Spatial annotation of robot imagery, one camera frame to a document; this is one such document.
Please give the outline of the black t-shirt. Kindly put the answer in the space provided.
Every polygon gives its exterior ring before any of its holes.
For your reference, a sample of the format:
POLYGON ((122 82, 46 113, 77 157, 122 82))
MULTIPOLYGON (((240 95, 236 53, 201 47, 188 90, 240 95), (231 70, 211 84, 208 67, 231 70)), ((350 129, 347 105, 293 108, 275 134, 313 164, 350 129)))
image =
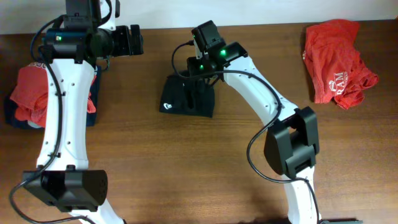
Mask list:
POLYGON ((183 79, 169 75, 159 103, 159 111, 168 114, 213 117, 215 91, 204 80, 183 79))

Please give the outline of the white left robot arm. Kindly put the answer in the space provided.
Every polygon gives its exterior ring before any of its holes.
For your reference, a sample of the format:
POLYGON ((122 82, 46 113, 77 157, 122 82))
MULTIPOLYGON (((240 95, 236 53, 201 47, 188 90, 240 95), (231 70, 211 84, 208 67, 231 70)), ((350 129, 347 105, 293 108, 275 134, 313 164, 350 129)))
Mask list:
POLYGON ((38 51, 48 78, 45 135, 34 171, 22 187, 48 206, 85 223, 122 223, 107 199, 108 177, 89 170, 86 117, 97 61, 140 55, 139 26, 119 26, 119 1, 67 1, 46 25, 38 51))

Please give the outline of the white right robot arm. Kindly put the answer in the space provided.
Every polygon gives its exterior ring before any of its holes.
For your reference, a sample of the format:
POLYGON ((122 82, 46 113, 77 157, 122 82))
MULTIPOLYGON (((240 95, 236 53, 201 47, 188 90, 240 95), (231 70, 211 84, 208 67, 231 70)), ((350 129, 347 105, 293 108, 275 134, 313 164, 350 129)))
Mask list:
POLYGON ((189 58, 190 78, 217 77, 234 88, 263 122, 250 140, 266 135, 264 156, 277 174, 263 174, 253 163, 254 172, 270 182, 282 184, 288 202, 290 223, 325 223, 315 196, 313 176, 320 152, 317 116, 310 107, 299 108, 283 97, 256 68, 248 52, 237 42, 227 44, 213 21, 192 29, 195 56, 189 58))

